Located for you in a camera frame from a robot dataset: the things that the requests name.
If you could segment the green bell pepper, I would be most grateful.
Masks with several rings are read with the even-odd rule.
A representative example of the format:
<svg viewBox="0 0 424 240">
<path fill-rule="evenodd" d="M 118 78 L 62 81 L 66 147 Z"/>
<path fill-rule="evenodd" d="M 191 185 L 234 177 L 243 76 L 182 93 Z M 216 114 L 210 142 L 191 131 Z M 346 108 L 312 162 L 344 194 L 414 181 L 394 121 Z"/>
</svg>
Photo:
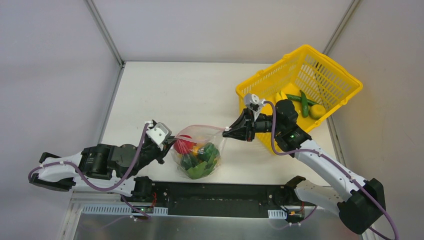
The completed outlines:
<svg viewBox="0 0 424 240">
<path fill-rule="evenodd" d="M 220 151 L 218 148 L 211 142 L 206 143 L 202 150 L 197 155 L 197 158 L 200 161 L 207 162 L 209 164 L 213 163 L 216 158 L 220 157 Z"/>
</svg>

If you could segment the clear pink-dotted zip bag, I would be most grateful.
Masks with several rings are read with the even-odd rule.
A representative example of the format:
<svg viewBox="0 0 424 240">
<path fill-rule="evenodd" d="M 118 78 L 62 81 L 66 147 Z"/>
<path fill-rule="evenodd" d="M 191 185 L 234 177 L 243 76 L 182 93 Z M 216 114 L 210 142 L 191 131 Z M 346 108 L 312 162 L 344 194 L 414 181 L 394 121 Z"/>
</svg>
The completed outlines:
<svg viewBox="0 0 424 240">
<path fill-rule="evenodd" d="M 179 171 L 191 180 L 205 178 L 220 166 L 225 129 L 211 125 L 189 125 L 176 135 L 170 154 Z"/>
</svg>

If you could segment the orange bell pepper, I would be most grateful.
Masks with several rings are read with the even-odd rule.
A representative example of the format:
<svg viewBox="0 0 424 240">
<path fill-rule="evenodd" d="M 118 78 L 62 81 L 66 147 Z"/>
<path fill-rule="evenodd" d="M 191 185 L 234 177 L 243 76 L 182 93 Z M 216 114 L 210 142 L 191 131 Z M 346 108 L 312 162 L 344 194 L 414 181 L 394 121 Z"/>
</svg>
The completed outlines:
<svg viewBox="0 0 424 240">
<path fill-rule="evenodd" d="M 195 157 L 198 156 L 199 152 L 202 150 L 202 145 L 195 145 L 192 149 L 191 149 L 191 154 Z"/>
</svg>

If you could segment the red tomato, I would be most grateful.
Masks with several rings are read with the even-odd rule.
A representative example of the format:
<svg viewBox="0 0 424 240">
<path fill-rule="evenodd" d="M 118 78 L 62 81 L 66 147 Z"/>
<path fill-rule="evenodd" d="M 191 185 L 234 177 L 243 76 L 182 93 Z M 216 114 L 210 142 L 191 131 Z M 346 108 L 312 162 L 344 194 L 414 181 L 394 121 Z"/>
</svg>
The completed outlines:
<svg viewBox="0 0 424 240">
<path fill-rule="evenodd" d="M 183 139 L 177 139 L 175 144 L 173 145 L 175 151 L 181 155 L 190 154 L 195 146 L 195 142 Z"/>
</svg>

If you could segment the green leaf vegetable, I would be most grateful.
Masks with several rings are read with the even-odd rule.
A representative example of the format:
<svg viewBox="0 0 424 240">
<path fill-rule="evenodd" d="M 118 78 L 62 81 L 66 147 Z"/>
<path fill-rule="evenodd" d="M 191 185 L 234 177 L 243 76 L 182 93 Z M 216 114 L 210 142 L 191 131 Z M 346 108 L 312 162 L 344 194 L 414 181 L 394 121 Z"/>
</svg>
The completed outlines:
<svg viewBox="0 0 424 240">
<path fill-rule="evenodd" d="M 192 180 L 204 178 L 212 173 L 212 171 L 215 168 L 215 165 L 216 165 L 215 162 L 213 163 L 202 162 L 195 167 L 189 168 L 186 171 L 186 173 L 187 173 L 187 176 Z"/>
</svg>

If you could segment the dark green avocado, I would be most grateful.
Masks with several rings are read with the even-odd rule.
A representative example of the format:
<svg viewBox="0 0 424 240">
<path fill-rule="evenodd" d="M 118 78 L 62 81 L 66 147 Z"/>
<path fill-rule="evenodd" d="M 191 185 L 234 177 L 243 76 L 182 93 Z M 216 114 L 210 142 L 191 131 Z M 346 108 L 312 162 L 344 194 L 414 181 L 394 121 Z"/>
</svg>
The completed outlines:
<svg viewBox="0 0 424 240">
<path fill-rule="evenodd" d="M 199 164 L 198 159 L 193 154 L 184 154 L 181 157 L 181 166 L 184 170 L 189 170 L 190 168 L 194 168 Z"/>
</svg>

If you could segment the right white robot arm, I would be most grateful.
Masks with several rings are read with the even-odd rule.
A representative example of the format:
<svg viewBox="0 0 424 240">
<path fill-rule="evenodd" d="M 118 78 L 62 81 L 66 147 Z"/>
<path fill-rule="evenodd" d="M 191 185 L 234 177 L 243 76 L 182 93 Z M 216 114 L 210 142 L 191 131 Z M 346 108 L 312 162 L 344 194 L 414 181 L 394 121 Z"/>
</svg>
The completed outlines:
<svg viewBox="0 0 424 240">
<path fill-rule="evenodd" d="M 260 112 L 268 103 L 272 114 Z M 257 133 L 270 133 L 272 151 L 289 155 L 304 163 L 323 178 L 332 190 L 307 187 L 301 177 L 293 179 L 284 190 L 284 200 L 290 205 L 309 202 L 339 216 L 342 223 L 360 235 L 386 214 L 384 187 L 375 178 L 366 180 L 333 160 L 298 124 L 298 112 L 291 100 L 248 103 L 239 118 L 223 132 L 224 138 L 251 142 Z"/>
</svg>

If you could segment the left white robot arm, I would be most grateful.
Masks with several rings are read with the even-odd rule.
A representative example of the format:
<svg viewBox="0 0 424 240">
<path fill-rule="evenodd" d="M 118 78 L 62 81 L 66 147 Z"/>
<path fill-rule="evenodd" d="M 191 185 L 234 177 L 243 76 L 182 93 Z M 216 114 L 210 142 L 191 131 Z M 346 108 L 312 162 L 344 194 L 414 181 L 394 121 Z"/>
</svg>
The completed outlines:
<svg viewBox="0 0 424 240">
<path fill-rule="evenodd" d="M 67 157 L 44 152 L 39 166 L 30 171 L 28 181 L 58 192 L 96 190 L 121 194 L 130 202 L 152 201 L 153 181 L 137 174 L 152 161 L 163 164 L 175 142 L 171 136 L 162 147 L 150 138 L 141 147 L 100 143 Z"/>
</svg>

